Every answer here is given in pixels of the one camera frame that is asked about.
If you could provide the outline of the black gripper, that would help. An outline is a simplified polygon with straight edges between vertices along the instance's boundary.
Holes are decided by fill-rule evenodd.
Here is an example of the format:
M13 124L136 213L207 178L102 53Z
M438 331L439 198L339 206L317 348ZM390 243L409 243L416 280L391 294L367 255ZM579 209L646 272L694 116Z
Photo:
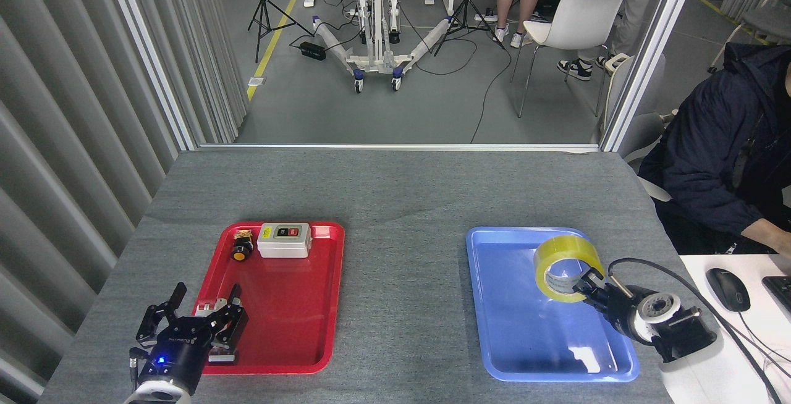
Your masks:
M214 303L214 311L208 316L209 330L198 330L194 334L167 329L158 339L156 333L162 319L167 324L176 321L176 310L187 292L185 283L179 282L169 300L160 305L147 307L137 331L136 340L142 348L155 345L149 361L139 374L139 382L167 381L184 388L195 390L208 360L211 345L220 350L235 350L248 315L241 303L241 285L234 285L227 298Z
M598 269L590 268L581 275L573 291L583 295L583 302L601 312L610 325L633 341L645 343L646 337L638 333L636 325L637 307L646 297L646 288L636 285L625 286L631 293L628 297L621 288L607 283Z

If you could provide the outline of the person's right hand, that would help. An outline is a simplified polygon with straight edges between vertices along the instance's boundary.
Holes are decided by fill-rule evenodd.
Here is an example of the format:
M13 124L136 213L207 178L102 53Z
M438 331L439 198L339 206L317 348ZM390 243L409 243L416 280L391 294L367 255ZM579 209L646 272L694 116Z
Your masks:
M763 240L765 245L774 249L777 254L790 258L790 232L769 223L765 227Z

